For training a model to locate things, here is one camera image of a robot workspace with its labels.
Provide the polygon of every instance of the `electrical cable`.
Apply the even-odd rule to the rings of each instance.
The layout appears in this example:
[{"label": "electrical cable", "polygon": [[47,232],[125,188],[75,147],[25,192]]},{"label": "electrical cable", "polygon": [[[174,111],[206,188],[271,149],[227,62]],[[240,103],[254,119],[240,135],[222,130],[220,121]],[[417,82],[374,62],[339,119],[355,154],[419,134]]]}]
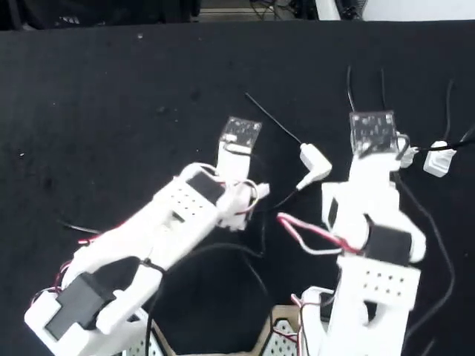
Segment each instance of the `electrical cable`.
[{"label": "electrical cable", "polygon": [[300,244],[302,249],[309,253],[309,254],[314,254],[314,255],[320,255],[320,254],[337,254],[341,252],[341,249],[334,249],[334,250],[313,250],[312,248],[308,247],[304,240],[302,239],[301,235],[293,228],[293,225],[298,226],[299,228],[303,228],[305,230],[309,230],[315,234],[320,235],[323,237],[325,240],[330,241],[331,243],[339,246],[340,248],[344,249],[345,251],[351,252],[353,254],[359,253],[359,250],[356,250],[352,248],[350,245],[348,245],[348,242],[340,237],[337,237],[330,233],[329,231],[325,230],[324,228],[321,228],[320,226],[310,224],[308,222],[304,222],[300,219],[297,219],[296,217],[293,217],[292,215],[285,214],[285,213],[278,213],[277,214],[277,220],[278,222],[290,233],[290,235],[297,240],[297,242]]},{"label": "electrical cable", "polygon": [[71,228],[73,230],[87,232],[88,234],[99,235],[99,234],[102,233],[101,231],[96,230],[94,228],[85,228],[85,227],[82,227],[82,226],[73,225],[73,224],[70,224],[69,222],[65,222],[64,220],[61,220],[61,219],[58,219],[57,221],[58,221],[58,223],[60,223],[61,225],[63,225],[66,228]]},{"label": "electrical cable", "polygon": [[451,96],[453,88],[453,79],[451,79],[447,85],[447,91],[445,92],[445,132],[442,139],[448,141],[448,136],[451,133]]},{"label": "electrical cable", "polygon": [[386,111],[386,76],[384,74],[384,68],[379,70],[379,76],[381,78],[381,103],[383,104],[383,111]]},{"label": "electrical cable", "polygon": [[351,65],[347,68],[347,95],[348,101],[350,102],[351,111],[354,113],[355,109],[355,102],[353,101],[353,84],[352,84],[352,75],[351,75]]},{"label": "electrical cable", "polygon": [[284,132],[290,137],[292,137],[299,145],[303,143],[296,135],[294,135],[292,132],[287,130],[273,115],[271,115],[269,111],[264,109],[263,106],[259,104],[258,101],[251,96],[251,94],[245,93],[244,95],[246,96],[247,99],[249,99],[252,102],[252,104],[257,106],[259,110],[261,110],[267,117],[269,117],[279,128],[284,130]]},{"label": "electrical cable", "polygon": [[402,157],[404,156],[404,154],[406,153],[406,151],[410,147],[410,139],[409,139],[408,135],[403,135],[403,134],[397,135],[397,138],[398,139],[404,139],[404,146],[402,146],[402,149],[399,150],[399,153],[396,156],[396,161],[400,161],[402,159]]},{"label": "electrical cable", "polygon": [[429,344],[425,347],[424,351],[421,353],[421,356],[429,356],[430,351],[436,343],[436,339],[432,339]]},{"label": "electrical cable", "polygon": [[406,335],[404,338],[404,343],[408,342],[410,337],[424,324],[426,323],[432,316],[437,313],[441,307],[443,307],[447,301],[450,299],[451,295],[453,294],[454,286],[455,286],[455,267],[453,266],[452,260],[447,252],[447,249],[445,247],[444,241],[442,239],[442,235],[440,234],[439,228],[437,227],[437,224],[430,214],[430,212],[422,206],[422,204],[417,200],[416,196],[413,194],[413,192],[409,189],[409,187],[402,181],[401,177],[397,172],[393,173],[394,180],[397,185],[399,185],[402,190],[406,193],[406,195],[412,200],[413,204],[417,207],[417,209],[427,218],[429,221],[433,233],[436,237],[437,244],[439,245],[439,249],[442,252],[442,256],[444,257],[444,261],[447,265],[447,270],[450,275],[450,282],[447,288],[447,291],[444,293],[444,295],[432,306],[430,307],[423,315],[422,317],[416,321],[413,325],[409,327],[409,329],[406,331]]},{"label": "electrical cable", "polygon": [[460,139],[460,142],[464,142],[468,137],[470,137],[475,131],[475,124],[472,124],[472,126],[469,127],[467,132],[464,133],[462,138]]},{"label": "electrical cable", "polygon": [[[193,260],[197,257],[200,257],[202,254],[205,254],[205,253],[210,252],[210,251],[215,251],[215,250],[241,251],[243,253],[248,254],[249,256],[253,256],[253,257],[257,257],[257,258],[262,257],[261,254],[258,254],[256,252],[254,252],[252,249],[250,249],[246,246],[236,245],[234,243],[214,243],[213,245],[204,246],[204,247],[199,248],[197,250],[191,251],[189,254],[187,254],[185,257],[183,257],[181,260],[179,260],[177,263],[175,263],[165,274],[170,274],[173,271],[179,269],[181,267],[181,265],[189,262],[190,260]],[[263,283],[262,279],[260,277],[259,277],[258,281],[259,281],[259,284]],[[147,345],[149,344],[150,335],[151,335],[151,323],[152,323],[152,316],[151,315],[152,315],[152,312],[155,309],[157,301],[159,300],[159,297],[160,297],[159,290],[160,289],[158,289],[155,292],[155,294],[153,296],[153,299],[151,300],[150,307],[148,308],[147,326],[146,326],[146,330],[145,330],[145,356],[149,356],[149,353],[148,353],[149,349],[148,349]]]}]

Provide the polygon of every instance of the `black cable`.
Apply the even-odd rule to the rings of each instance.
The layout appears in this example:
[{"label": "black cable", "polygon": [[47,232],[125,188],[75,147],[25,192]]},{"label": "black cable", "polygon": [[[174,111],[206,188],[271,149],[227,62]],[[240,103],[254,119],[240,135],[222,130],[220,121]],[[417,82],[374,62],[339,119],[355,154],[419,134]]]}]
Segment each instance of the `black cable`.
[{"label": "black cable", "polygon": [[468,137],[470,137],[475,131],[475,124],[472,124],[472,126],[469,127],[467,132],[464,133],[462,138],[460,139],[460,142],[464,142]]},{"label": "black cable", "polygon": [[432,339],[429,344],[425,347],[424,351],[421,353],[421,356],[429,356],[430,351],[436,343],[436,339]]},{"label": "black cable", "polygon": [[455,286],[455,267],[453,266],[452,260],[447,252],[447,249],[444,244],[444,240],[442,239],[442,235],[440,234],[439,228],[437,224],[430,214],[430,212],[422,206],[422,204],[417,200],[416,196],[414,196],[413,192],[409,189],[409,187],[402,181],[401,177],[397,172],[393,174],[394,180],[397,185],[399,185],[402,190],[406,193],[406,195],[412,200],[413,204],[417,207],[417,209],[429,220],[429,223],[433,229],[433,233],[436,237],[437,244],[439,245],[440,251],[442,252],[442,256],[444,257],[444,261],[447,264],[447,270],[450,275],[450,282],[447,288],[447,291],[444,295],[425,312],[422,317],[417,320],[413,325],[409,327],[406,331],[406,335],[404,338],[404,344],[408,342],[409,338],[424,324],[426,323],[444,304],[447,303],[451,295],[453,294],[453,289]]},{"label": "black cable", "polygon": [[442,139],[448,141],[448,136],[451,133],[451,97],[452,97],[453,79],[451,79],[447,85],[447,91],[445,92],[445,132]]},{"label": "black cable", "polygon": [[85,228],[83,226],[78,226],[78,225],[73,225],[73,224],[70,224],[69,222],[65,222],[64,220],[61,220],[61,219],[57,219],[56,220],[59,224],[63,225],[65,228],[71,228],[73,230],[77,230],[77,231],[82,231],[82,232],[87,232],[88,234],[94,234],[94,235],[100,235],[102,234],[101,231],[99,230],[96,230],[94,228]]},{"label": "black cable", "polygon": [[381,78],[381,103],[383,104],[383,111],[386,111],[386,76],[384,74],[384,68],[379,70],[379,76]]},{"label": "black cable", "polygon": [[352,85],[352,76],[351,76],[351,65],[347,68],[347,95],[348,101],[350,102],[351,111],[354,113],[355,109],[355,102],[353,101],[353,85]]},{"label": "black cable", "polygon": [[459,141],[455,143],[449,143],[445,146],[440,147],[428,147],[428,148],[417,148],[418,152],[429,152],[429,151],[445,151],[445,150],[456,150],[457,148],[462,148],[469,146],[475,143],[475,139],[465,139],[464,141]]},{"label": "black cable", "polygon": [[8,0],[8,9],[10,10],[13,28],[15,30],[23,30],[22,18],[20,16],[20,9],[17,0]]},{"label": "black cable", "polygon": [[275,203],[270,208],[266,208],[266,209],[263,209],[263,210],[256,210],[256,213],[269,212],[269,211],[275,210],[277,208],[280,208],[282,205],[284,205],[286,202],[288,202],[290,199],[292,199],[297,193],[298,193],[298,190],[294,189],[289,194],[287,194],[287,196],[285,198],[283,198],[280,202]]},{"label": "black cable", "polygon": [[410,140],[409,140],[409,136],[408,136],[408,135],[403,135],[403,134],[397,135],[397,138],[398,138],[398,139],[404,139],[404,146],[402,147],[401,150],[399,150],[399,153],[398,153],[398,155],[396,156],[396,161],[399,161],[399,160],[402,159],[402,157],[404,156],[404,154],[406,153],[406,151],[407,151],[408,148],[410,147]]},{"label": "black cable", "polygon": [[299,145],[302,144],[302,141],[296,136],[294,135],[292,132],[290,132],[289,130],[287,130],[274,116],[272,116],[269,111],[267,111],[266,109],[264,109],[262,107],[261,104],[258,103],[258,101],[256,99],[254,99],[251,94],[249,93],[245,93],[244,94],[246,96],[247,99],[249,99],[252,104],[254,104],[255,106],[257,106],[259,108],[259,110],[261,110],[267,117],[269,117],[279,128],[281,128],[282,130],[284,130],[284,132],[289,135],[290,137],[292,137],[295,141],[298,142]]}]

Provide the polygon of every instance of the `metal base plate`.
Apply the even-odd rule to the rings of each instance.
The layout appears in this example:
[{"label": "metal base plate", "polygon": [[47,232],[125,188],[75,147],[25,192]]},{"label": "metal base plate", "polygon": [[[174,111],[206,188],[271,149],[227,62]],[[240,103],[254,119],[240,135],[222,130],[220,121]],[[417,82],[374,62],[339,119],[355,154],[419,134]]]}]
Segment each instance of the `metal base plate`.
[{"label": "metal base plate", "polygon": [[[274,327],[285,334],[294,332],[287,319],[276,320]],[[261,356],[297,356],[297,344],[273,332],[269,334]]]}]

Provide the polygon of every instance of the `white plastic part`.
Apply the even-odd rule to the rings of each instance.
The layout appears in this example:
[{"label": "white plastic part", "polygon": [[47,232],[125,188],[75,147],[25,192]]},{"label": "white plastic part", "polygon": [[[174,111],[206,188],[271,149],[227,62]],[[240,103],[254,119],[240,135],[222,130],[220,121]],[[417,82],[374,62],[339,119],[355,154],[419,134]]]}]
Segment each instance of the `white plastic part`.
[{"label": "white plastic part", "polygon": [[[446,146],[446,141],[435,141],[431,147]],[[424,171],[438,178],[446,175],[451,167],[452,157],[455,150],[429,151],[425,157]]]},{"label": "white plastic part", "polygon": [[365,215],[376,224],[411,234],[410,261],[425,255],[425,235],[399,210],[399,192],[390,182],[390,172],[398,169],[394,154],[372,154],[353,158],[347,182],[321,185],[321,218],[336,236],[361,249],[367,242],[369,225]]},{"label": "white plastic part", "polygon": [[340,13],[335,0],[315,0],[319,21],[339,20]]},{"label": "white plastic part", "polygon": [[[398,138],[398,147],[399,148],[404,147],[405,143],[406,142],[405,142],[404,138],[402,138],[402,137]],[[409,146],[407,148],[407,150],[405,151],[404,155],[401,158],[401,168],[407,168],[410,165],[412,165],[413,161],[414,161],[414,156],[416,155],[417,152],[418,152],[417,148]]]},{"label": "white plastic part", "polygon": [[[338,257],[338,264],[341,279],[318,355],[399,356],[420,270],[352,255]],[[369,323],[361,322],[364,301],[377,304]]]},{"label": "white plastic part", "polygon": [[138,311],[135,315],[139,320],[125,321],[114,330],[114,335],[106,335],[99,330],[84,330],[75,323],[61,339],[56,340],[45,327],[59,308],[61,306],[56,302],[56,294],[44,292],[24,315],[26,324],[56,356],[115,355],[139,342],[145,334],[146,317]]},{"label": "white plastic part", "polygon": [[[209,202],[186,182],[202,173],[208,174],[200,165],[188,166],[133,217],[80,248],[63,277],[62,288],[83,272],[94,273],[125,257],[149,259],[167,269],[185,256],[229,214],[228,205],[220,202],[236,199],[235,192],[226,189],[216,205]],[[60,340],[45,330],[60,308],[55,294],[43,293],[24,318],[56,356],[115,355],[136,342],[138,331],[145,332],[142,323],[128,320],[158,289],[160,281],[161,272],[140,265],[130,286],[98,314],[96,330],[84,330],[75,323]]]},{"label": "white plastic part", "polygon": [[[287,320],[278,320],[275,328],[284,334],[291,334],[294,331]],[[297,356],[295,343],[287,340],[273,331],[270,332],[266,344],[263,346],[262,356]]]},{"label": "white plastic part", "polygon": [[330,161],[312,144],[303,143],[300,146],[300,159],[309,170],[309,173],[297,184],[298,191],[312,182],[322,180],[332,171]]}]

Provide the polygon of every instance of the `red and white wire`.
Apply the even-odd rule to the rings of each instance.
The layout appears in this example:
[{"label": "red and white wire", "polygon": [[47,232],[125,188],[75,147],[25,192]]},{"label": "red and white wire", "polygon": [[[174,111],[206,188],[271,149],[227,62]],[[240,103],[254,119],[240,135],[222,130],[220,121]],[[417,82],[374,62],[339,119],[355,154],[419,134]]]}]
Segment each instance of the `red and white wire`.
[{"label": "red and white wire", "polygon": [[[342,239],[340,237],[333,235],[331,232],[325,230],[324,228],[321,228],[320,226],[313,225],[308,222],[304,222],[300,219],[297,219],[296,217],[293,217],[292,215],[288,215],[285,213],[278,213],[277,220],[289,232],[289,234],[299,243],[302,249],[308,254],[311,254],[314,256],[321,256],[325,254],[339,254],[341,253],[342,249],[348,252],[358,253],[358,250],[348,245],[348,242],[345,239]],[[318,234],[321,237],[323,237],[325,240],[328,240],[331,243],[340,246],[340,248],[334,248],[330,250],[315,250],[313,248],[310,248],[304,242],[304,239],[297,232],[297,230],[294,229],[293,227],[294,225],[298,226],[299,228],[303,228],[305,230],[314,232],[315,234]]]}]

